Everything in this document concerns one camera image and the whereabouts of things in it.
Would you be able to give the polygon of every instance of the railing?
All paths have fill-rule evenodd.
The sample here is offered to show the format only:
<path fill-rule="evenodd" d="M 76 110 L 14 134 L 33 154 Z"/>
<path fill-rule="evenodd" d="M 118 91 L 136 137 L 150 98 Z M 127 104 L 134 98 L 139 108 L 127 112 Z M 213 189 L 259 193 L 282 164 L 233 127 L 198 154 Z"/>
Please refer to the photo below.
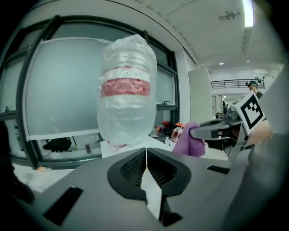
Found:
<path fill-rule="evenodd" d="M 231 79 L 231 80 L 222 80 L 222 81 L 212 81 L 212 89 L 218 88 L 247 88 L 246 85 L 250 83 L 250 81 L 255 81 L 258 84 L 258 88 L 265 88 L 264 80 L 257 79 Z"/>

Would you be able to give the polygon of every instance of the plastic bag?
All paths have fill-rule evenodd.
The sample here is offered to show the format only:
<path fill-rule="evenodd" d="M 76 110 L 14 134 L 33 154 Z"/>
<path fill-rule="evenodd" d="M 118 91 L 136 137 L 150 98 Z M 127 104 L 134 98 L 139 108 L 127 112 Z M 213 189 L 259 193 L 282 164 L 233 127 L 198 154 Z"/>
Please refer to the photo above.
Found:
<path fill-rule="evenodd" d="M 97 98 L 102 138 L 122 146 L 142 141 L 154 127 L 157 61 L 140 35 L 118 39 L 104 49 Z"/>

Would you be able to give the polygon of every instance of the red label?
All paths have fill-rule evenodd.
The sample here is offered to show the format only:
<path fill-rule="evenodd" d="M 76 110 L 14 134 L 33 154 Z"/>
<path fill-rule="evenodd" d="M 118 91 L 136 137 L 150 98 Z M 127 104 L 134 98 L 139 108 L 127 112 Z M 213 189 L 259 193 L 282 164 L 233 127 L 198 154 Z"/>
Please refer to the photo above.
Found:
<path fill-rule="evenodd" d="M 149 96 L 149 93 L 149 82 L 132 78 L 110 79 L 103 83 L 101 89 L 101 97 L 117 95 Z"/>

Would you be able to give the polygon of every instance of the black vent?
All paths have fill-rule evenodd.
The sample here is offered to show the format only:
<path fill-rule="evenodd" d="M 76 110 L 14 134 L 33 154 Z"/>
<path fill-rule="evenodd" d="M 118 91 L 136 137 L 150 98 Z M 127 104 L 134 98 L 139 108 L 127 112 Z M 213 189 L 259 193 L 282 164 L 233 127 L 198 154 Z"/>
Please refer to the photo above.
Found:
<path fill-rule="evenodd" d="M 183 163 L 180 163 L 159 151 L 167 152 L 157 148 L 147 149 L 146 158 L 148 170 L 162 189 L 164 196 L 170 197 L 179 195 L 190 182 L 191 171 Z"/>
<path fill-rule="evenodd" d="M 146 169 L 146 149 L 128 151 L 132 154 L 114 163 L 107 172 L 110 186 L 127 199 L 146 201 L 145 191 L 140 188 Z"/>
<path fill-rule="evenodd" d="M 150 156 L 148 169 L 160 188 L 171 181 L 177 174 L 177 169 L 174 165 L 155 155 Z"/>
<path fill-rule="evenodd" d="M 121 175 L 128 182 L 140 187 L 146 169 L 145 152 L 138 155 L 121 167 Z"/>

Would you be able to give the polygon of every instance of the ceiling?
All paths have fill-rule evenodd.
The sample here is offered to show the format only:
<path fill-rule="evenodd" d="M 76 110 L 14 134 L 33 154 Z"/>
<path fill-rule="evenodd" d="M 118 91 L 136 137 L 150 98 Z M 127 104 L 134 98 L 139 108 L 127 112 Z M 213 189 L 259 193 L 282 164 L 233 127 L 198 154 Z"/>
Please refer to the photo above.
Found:
<path fill-rule="evenodd" d="M 245 28 L 242 0 L 134 0 L 166 20 L 184 38 L 199 66 L 267 67 L 284 62 L 284 48 L 263 12 Z"/>

